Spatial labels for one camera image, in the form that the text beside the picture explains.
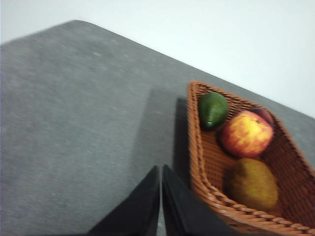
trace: gray table surface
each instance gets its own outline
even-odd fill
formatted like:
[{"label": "gray table surface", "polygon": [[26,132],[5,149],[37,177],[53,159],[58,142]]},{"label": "gray table surface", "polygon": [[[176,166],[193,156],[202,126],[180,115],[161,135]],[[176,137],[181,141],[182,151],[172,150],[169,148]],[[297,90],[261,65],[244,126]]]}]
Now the gray table surface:
[{"label": "gray table surface", "polygon": [[268,107],[315,166],[313,118],[72,21],[1,46],[1,235],[83,233],[153,165],[187,183],[193,79]]}]

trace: pear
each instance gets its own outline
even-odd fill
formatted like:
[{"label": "pear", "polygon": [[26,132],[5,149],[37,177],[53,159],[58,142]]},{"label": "pear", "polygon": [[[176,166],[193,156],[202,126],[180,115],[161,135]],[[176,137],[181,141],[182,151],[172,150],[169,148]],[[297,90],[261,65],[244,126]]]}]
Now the pear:
[{"label": "pear", "polygon": [[270,211],[278,200],[276,180],[261,161],[250,158],[238,160],[227,179],[231,199],[249,208]]}]

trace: green avocado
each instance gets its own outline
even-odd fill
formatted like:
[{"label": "green avocado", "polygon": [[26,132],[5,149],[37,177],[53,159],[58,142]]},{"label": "green avocado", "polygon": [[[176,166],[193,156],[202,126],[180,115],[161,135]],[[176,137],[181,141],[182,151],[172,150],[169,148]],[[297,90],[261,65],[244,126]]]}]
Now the green avocado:
[{"label": "green avocado", "polygon": [[228,112],[228,104],[221,94],[210,92],[198,101],[200,125],[204,129],[213,129],[222,124]]}]

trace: wicker basket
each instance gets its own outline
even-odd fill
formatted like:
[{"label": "wicker basket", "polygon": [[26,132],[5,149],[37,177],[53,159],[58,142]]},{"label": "wicker basket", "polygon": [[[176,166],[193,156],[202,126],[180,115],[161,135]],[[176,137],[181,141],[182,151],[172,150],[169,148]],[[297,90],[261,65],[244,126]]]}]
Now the wicker basket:
[{"label": "wicker basket", "polygon": [[188,84],[190,174],[195,195],[240,232],[315,235],[314,172],[280,120],[272,113],[275,134],[258,159],[269,166],[277,179],[279,201],[275,210],[266,213],[250,209],[222,193],[224,173],[237,159],[225,153],[217,142],[217,134],[222,126],[214,131],[200,130],[198,99],[211,91],[227,99],[227,121],[240,111],[262,107],[200,81]]}]

